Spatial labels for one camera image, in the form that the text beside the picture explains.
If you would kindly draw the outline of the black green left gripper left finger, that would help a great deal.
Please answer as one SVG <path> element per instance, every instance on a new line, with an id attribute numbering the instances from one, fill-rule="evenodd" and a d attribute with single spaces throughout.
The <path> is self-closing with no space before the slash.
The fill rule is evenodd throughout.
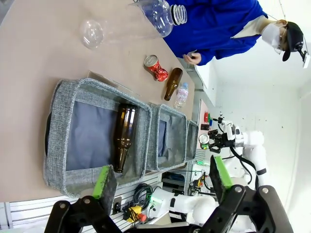
<path id="1" fill-rule="evenodd" d="M 84 227 L 92 226 L 97 233 L 120 233 L 110 217 L 117 185 L 113 166 L 104 166 L 91 195 L 73 204 L 60 200 L 53 205 L 45 232 L 80 233 Z"/>

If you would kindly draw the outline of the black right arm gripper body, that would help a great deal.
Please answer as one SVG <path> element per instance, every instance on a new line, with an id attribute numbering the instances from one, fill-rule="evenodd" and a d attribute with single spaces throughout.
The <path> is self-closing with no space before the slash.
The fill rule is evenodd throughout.
<path id="1" fill-rule="evenodd" d="M 235 147 L 236 144 L 236 135 L 230 132 L 221 134 L 220 137 L 221 143 L 220 148 L 230 148 Z"/>

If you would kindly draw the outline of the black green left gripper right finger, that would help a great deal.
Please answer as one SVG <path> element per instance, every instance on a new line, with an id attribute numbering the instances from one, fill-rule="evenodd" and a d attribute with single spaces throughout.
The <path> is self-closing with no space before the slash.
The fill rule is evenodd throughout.
<path id="1" fill-rule="evenodd" d="M 201 228 L 203 233 L 227 233 L 239 216 L 247 216 L 257 233 L 292 233 L 285 209 L 270 185 L 256 190 L 232 184 L 220 156 L 210 159 L 211 178 L 219 206 Z"/>

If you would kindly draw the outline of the person's left hand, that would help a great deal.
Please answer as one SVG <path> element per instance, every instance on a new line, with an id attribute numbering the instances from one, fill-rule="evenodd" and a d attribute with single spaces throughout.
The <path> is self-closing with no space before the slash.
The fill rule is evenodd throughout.
<path id="1" fill-rule="evenodd" d="M 200 53 L 191 52 L 189 54 L 184 54 L 183 59 L 190 65 L 198 65 L 201 62 L 202 57 Z"/>

